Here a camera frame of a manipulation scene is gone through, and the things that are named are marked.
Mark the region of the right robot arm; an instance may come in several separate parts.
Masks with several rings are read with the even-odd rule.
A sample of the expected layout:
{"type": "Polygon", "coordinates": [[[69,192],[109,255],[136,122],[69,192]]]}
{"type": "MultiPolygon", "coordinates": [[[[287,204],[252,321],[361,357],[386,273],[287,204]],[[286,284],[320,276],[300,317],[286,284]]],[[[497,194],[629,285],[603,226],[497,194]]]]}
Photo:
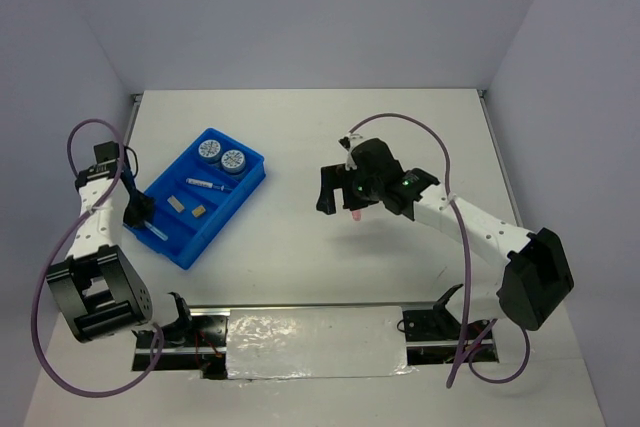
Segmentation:
{"type": "Polygon", "coordinates": [[[542,228],[532,232],[511,225],[466,200],[420,169],[404,169],[388,145],[351,135],[341,139],[347,159],[320,170],[318,211],[343,207],[355,212],[382,204],[395,215],[431,227],[459,242],[487,265],[469,296],[448,291],[445,307],[434,318],[436,330],[457,338],[470,321],[507,318],[527,331],[539,330],[574,288],[560,237],[542,228]]]}

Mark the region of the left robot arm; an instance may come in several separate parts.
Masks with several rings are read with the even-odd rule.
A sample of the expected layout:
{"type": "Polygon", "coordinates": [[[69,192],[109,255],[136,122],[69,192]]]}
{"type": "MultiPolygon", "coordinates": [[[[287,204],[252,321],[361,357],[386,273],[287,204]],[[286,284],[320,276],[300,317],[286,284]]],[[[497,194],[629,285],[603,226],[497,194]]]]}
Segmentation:
{"type": "Polygon", "coordinates": [[[96,163],[75,181],[81,213],[68,253],[48,268],[46,282],[72,334],[81,343],[152,319],[151,295],[123,252],[128,227],[154,233],[155,200],[140,192],[130,163],[114,141],[94,147],[96,163]]]}

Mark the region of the blue white whiteboard marker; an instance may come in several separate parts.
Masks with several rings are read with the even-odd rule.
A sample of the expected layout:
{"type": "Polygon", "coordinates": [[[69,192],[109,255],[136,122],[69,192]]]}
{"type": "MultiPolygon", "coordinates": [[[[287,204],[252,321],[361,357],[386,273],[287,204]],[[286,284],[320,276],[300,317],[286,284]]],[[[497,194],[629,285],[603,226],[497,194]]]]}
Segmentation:
{"type": "Polygon", "coordinates": [[[205,180],[201,180],[201,179],[195,179],[195,178],[186,178],[185,182],[188,185],[191,186],[196,186],[196,187],[200,187],[200,188],[205,188],[205,189],[209,189],[209,190],[215,190],[215,191],[219,191],[219,192],[231,192],[232,188],[230,188],[229,186],[223,185],[223,184],[216,184],[210,181],[205,181],[205,180]]]}

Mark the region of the grey eraser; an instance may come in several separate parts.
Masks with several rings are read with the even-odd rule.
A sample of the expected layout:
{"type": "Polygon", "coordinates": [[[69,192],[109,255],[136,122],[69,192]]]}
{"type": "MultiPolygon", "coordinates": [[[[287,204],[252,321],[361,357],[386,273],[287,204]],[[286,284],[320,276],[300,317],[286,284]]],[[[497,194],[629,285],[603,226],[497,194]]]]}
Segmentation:
{"type": "Polygon", "coordinates": [[[167,199],[167,202],[178,213],[181,213],[185,210],[184,205],[175,196],[170,196],[167,199]]]}

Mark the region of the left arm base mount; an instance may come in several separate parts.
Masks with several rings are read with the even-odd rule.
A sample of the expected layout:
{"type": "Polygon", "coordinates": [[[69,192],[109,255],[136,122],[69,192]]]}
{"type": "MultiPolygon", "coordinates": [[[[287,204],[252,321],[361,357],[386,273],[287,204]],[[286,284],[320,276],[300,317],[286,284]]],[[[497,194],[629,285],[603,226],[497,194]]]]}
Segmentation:
{"type": "Polygon", "coordinates": [[[202,379],[226,380],[229,310],[195,309],[192,329],[178,344],[166,341],[154,370],[188,372],[202,379]]]}

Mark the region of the blue cleaning gel jar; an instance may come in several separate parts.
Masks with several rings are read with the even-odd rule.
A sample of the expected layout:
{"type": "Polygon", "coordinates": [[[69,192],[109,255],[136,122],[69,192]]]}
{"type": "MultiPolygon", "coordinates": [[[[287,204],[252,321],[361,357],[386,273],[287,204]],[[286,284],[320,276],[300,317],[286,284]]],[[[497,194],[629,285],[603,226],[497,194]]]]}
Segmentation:
{"type": "Polygon", "coordinates": [[[223,150],[218,140],[207,139],[199,144],[197,153],[203,162],[207,164],[217,164],[220,162],[223,150]]]}

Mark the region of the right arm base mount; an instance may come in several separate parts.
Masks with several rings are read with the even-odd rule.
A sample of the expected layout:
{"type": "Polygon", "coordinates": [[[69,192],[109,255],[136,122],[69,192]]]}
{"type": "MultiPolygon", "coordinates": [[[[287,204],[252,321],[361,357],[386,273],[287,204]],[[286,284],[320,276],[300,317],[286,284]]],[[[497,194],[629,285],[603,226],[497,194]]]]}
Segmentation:
{"type": "MultiPolygon", "coordinates": [[[[488,321],[476,321],[468,326],[465,348],[480,335],[488,321]]],[[[443,309],[403,309],[401,320],[396,329],[404,334],[407,363],[417,367],[423,365],[452,364],[459,340],[460,324],[443,309]]],[[[480,362],[496,362],[497,349],[494,346],[493,334],[490,332],[481,341],[476,360],[480,362]]]]}

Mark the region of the small tan eraser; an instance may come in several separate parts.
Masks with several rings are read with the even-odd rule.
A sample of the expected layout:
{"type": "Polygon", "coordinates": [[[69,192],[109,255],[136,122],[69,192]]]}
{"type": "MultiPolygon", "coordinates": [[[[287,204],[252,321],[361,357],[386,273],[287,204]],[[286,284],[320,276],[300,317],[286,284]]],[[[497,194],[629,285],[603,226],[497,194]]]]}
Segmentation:
{"type": "Polygon", "coordinates": [[[198,207],[192,210],[192,215],[195,218],[199,218],[203,216],[205,213],[206,213],[206,208],[203,205],[199,205],[198,207]]]}

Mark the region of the light blue correction tape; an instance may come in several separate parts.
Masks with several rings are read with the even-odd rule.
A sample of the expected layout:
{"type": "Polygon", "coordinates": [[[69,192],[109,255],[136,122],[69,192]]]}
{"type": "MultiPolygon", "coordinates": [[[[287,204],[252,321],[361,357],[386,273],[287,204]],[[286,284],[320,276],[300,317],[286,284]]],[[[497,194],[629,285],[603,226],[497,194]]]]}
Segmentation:
{"type": "Polygon", "coordinates": [[[145,221],[144,226],[163,242],[166,242],[168,240],[168,236],[150,222],[145,221]]]}

